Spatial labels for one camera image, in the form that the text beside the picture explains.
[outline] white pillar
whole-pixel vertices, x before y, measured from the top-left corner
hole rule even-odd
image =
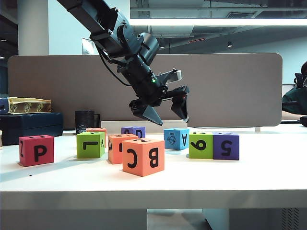
[[[48,0],[18,0],[19,55],[48,55]]]

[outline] light blue block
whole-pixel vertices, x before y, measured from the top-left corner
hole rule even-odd
[[[164,129],[164,142],[166,149],[184,150],[189,147],[188,128]]]

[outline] letter block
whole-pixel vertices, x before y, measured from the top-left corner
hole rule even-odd
[[[121,128],[122,134],[129,134],[132,133],[134,135],[137,135],[139,138],[145,137],[145,127],[143,126],[127,126]]]
[[[134,134],[118,134],[108,136],[108,160],[112,164],[123,163],[123,141],[137,139]]]
[[[104,132],[106,141],[106,128],[86,128],[86,132]]]
[[[19,159],[22,166],[54,162],[54,138],[49,135],[20,137]]]
[[[239,160],[239,135],[229,132],[213,132],[213,159]]]
[[[163,140],[140,138],[123,141],[123,171],[147,176],[164,170]]]
[[[166,149],[184,150],[189,147],[188,128],[164,129],[164,142]]]
[[[77,134],[77,158],[100,158],[104,153],[104,132],[83,132]]]
[[[189,158],[213,159],[212,132],[190,133]]]

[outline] tabletop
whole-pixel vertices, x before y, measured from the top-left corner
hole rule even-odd
[[[19,146],[4,146],[1,208],[307,207],[306,127],[201,130],[237,132],[240,160],[189,159],[189,149],[166,149],[165,170],[139,177],[111,164],[107,149],[99,159],[77,159],[76,136],[69,132],[54,139],[50,164],[22,167]]]

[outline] purple block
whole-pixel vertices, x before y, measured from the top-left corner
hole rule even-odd
[[[239,160],[239,135],[232,132],[213,132],[213,159]]]
[[[137,135],[139,138],[145,137],[145,127],[144,126],[126,126],[121,128],[122,134],[134,134]]]

